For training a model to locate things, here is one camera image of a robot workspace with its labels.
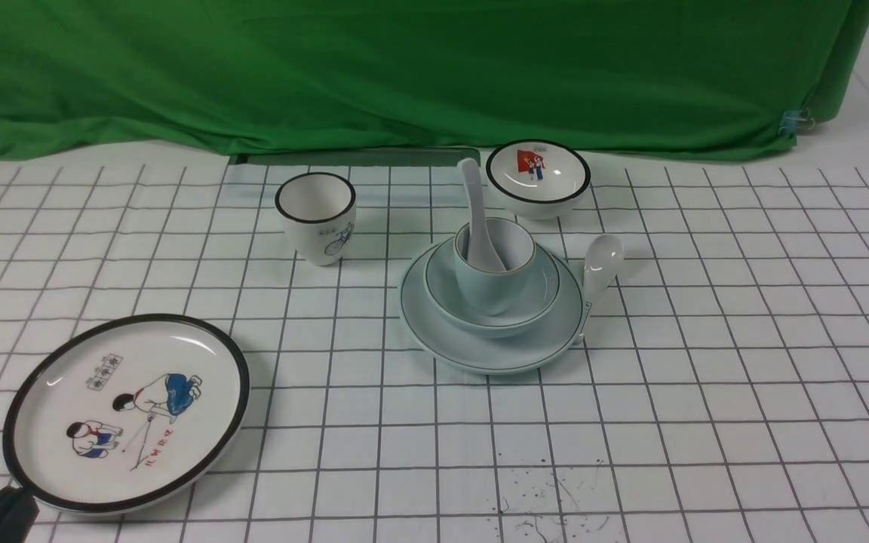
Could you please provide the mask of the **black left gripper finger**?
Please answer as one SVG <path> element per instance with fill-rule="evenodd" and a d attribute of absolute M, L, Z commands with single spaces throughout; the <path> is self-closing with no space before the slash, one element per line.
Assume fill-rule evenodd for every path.
<path fill-rule="evenodd" d="M 13 486 L 0 489 L 0 542 L 24 542 L 38 513 L 33 492 Z"/>

